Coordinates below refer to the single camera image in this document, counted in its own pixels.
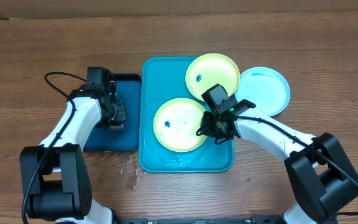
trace blue tray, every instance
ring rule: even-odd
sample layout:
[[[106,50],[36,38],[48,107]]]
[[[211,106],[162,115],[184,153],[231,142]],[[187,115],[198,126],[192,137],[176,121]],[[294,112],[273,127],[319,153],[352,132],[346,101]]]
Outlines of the blue tray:
[[[135,151],[139,147],[141,79],[136,74],[116,74],[116,99],[124,100],[127,119],[124,129],[93,128],[85,151]]]
[[[157,110],[168,100],[184,97],[196,100],[187,90],[185,75],[197,57],[154,57],[143,65],[140,101],[139,164],[148,172],[224,172],[234,162],[233,140],[215,145],[207,140],[191,152],[173,152],[155,137],[153,121]]]

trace yellow plate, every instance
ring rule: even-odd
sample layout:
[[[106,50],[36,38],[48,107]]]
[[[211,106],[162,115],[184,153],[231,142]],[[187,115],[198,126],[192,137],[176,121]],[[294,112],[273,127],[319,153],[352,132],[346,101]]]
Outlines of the yellow plate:
[[[187,68],[186,86],[197,99],[216,84],[220,84],[229,96],[239,86],[240,71],[236,63],[223,54],[205,54],[194,60]]]
[[[196,136],[205,109],[188,98],[164,103],[154,116],[155,137],[167,149],[189,152],[204,143],[206,136]]]

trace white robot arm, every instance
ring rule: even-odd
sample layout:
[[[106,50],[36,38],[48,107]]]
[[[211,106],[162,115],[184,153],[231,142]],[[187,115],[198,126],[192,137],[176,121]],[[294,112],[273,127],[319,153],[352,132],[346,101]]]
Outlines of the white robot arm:
[[[49,74],[69,75],[57,72]],[[119,125],[126,119],[115,104],[114,74],[101,67],[88,68],[86,84],[73,90],[67,109],[54,130],[38,145],[25,147],[20,156],[24,193],[22,219],[41,218],[59,223],[113,224],[116,214],[92,199],[91,183],[82,152],[95,126]],[[61,172],[61,180],[45,181],[43,175]]]
[[[230,98],[219,84],[201,96],[211,112],[204,112],[197,135],[215,137],[216,144],[237,136],[284,162],[298,203],[283,214],[282,223],[315,224],[334,215],[358,214],[338,213],[358,196],[358,175],[333,135],[316,138],[289,128],[252,102]],[[325,163],[328,169],[318,175],[314,167]]]
[[[299,131],[295,131],[288,126],[285,126],[277,120],[267,116],[258,107],[249,108],[248,110],[241,113],[240,116],[262,118],[266,121],[276,124],[277,126],[284,129],[286,132],[290,133],[293,136],[296,136],[299,140],[307,144],[312,144],[313,141],[311,139],[315,137],[311,134],[305,134]],[[288,136],[284,135],[277,129],[265,123],[253,120],[238,119],[234,122],[234,125],[236,126],[236,129],[238,130],[238,133],[241,138],[256,143],[282,162],[284,162],[285,159],[290,157],[291,152],[299,152],[305,148],[301,144],[298,144],[294,140],[288,138]],[[283,219],[288,224],[316,223],[301,209],[301,207],[297,203],[291,209],[284,213]]]

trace wire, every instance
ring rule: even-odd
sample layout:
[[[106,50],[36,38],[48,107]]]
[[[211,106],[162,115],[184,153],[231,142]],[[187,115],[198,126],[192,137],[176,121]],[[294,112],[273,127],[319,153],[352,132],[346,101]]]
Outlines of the wire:
[[[280,128],[279,126],[277,126],[276,124],[274,124],[274,123],[272,123],[270,121],[266,121],[266,120],[264,120],[262,118],[253,118],[253,117],[248,117],[248,116],[236,116],[236,118],[249,119],[249,120],[258,121],[258,122],[261,122],[261,123],[268,124],[268,125],[272,126],[273,128],[279,130],[281,133],[283,133],[284,135],[286,135],[290,139],[294,140],[298,144],[301,144],[304,147],[310,147],[310,145],[308,145],[307,143],[304,143],[303,141],[299,140],[296,136],[291,135],[290,133],[286,132],[284,129]],[[324,159],[333,169],[335,169],[336,171],[338,171],[341,174],[345,175],[346,178],[348,178],[358,188],[358,183],[349,174],[347,174],[339,166],[337,166],[333,161],[328,159],[326,156],[324,156],[321,152],[319,152],[317,150],[311,150],[311,152],[315,153],[317,156],[319,156],[320,158]],[[337,212],[336,215],[357,216],[358,212]]]
[[[214,126],[217,122],[222,122],[224,121],[223,118],[221,119],[215,119],[213,122],[210,122],[210,123],[207,123],[207,124],[204,124],[202,125],[197,131],[196,131],[196,135],[197,136],[201,136],[203,134],[205,134],[209,128],[211,128],[212,126]]]
[[[114,118],[115,118],[116,115],[117,115],[117,106],[116,106],[114,103],[112,103],[112,105],[113,105],[114,108],[116,109],[116,112],[114,112],[114,116],[111,118],[111,120],[114,120]]]
[[[356,187],[358,188],[358,183],[345,171],[343,171],[339,166],[337,166],[333,161],[328,159],[326,156],[324,156],[321,152],[317,150],[313,150],[313,152],[318,155],[319,157],[323,158],[331,167],[339,171],[341,174],[345,175]],[[338,212],[336,215],[349,215],[349,216],[356,216],[358,215],[358,212]]]
[[[52,140],[52,142],[50,143],[50,145],[48,146],[48,148],[45,149],[44,154],[42,155],[41,159],[38,161],[37,166],[35,167],[34,173],[32,174],[32,177],[30,179],[30,182],[27,186],[27,189],[25,190],[25,194],[23,197],[23,203],[22,203],[22,221],[24,224],[29,224],[29,222],[27,221],[27,216],[25,215],[25,208],[27,206],[27,202],[29,200],[29,195],[30,195],[30,190],[32,185],[34,184],[34,180],[35,177],[37,176],[37,174],[39,174],[39,170],[41,169],[41,167],[43,166],[45,159],[47,158],[47,156],[50,154],[51,148],[53,147],[53,145],[60,139],[60,136],[63,134],[64,130],[67,128],[68,124],[70,123],[70,121],[73,119],[74,117],[74,113],[76,111],[75,109],[75,104],[73,102],[72,99],[69,99],[68,95],[61,91],[59,88],[57,88],[54,84],[52,84],[49,80],[48,80],[48,76],[50,75],[67,75],[73,78],[77,78],[79,80],[82,80],[84,82],[86,82],[86,79],[81,78],[79,76],[70,74],[70,73],[65,73],[65,72],[48,72],[45,76],[44,79],[45,81],[48,83],[48,85],[50,85],[54,90],[58,91],[60,94],[62,94],[72,105],[72,109],[71,109],[71,114],[68,117],[67,121],[65,122],[65,124],[62,126],[62,128],[60,129],[60,131],[56,134],[55,138]]]

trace plate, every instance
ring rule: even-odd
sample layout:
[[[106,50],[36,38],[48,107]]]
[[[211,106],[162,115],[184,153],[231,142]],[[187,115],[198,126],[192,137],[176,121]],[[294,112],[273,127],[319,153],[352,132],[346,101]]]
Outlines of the plate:
[[[233,95],[240,82],[240,71],[228,56],[210,53],[190,64],[185,80],[190,93],[203,101],[201,95],[215,84],[222,85],[229,96]]]
[[[156,112],[153,129],[157,140],[175,152],[189,152],[205,141],[196,136],[205,109],[188,98],[175,98],[164,103]]]
[[[254,67],[241,74],[236,100],[249,100],[266,115],[281,113],[290,102],[291,91],[286,79],[276,70]]]

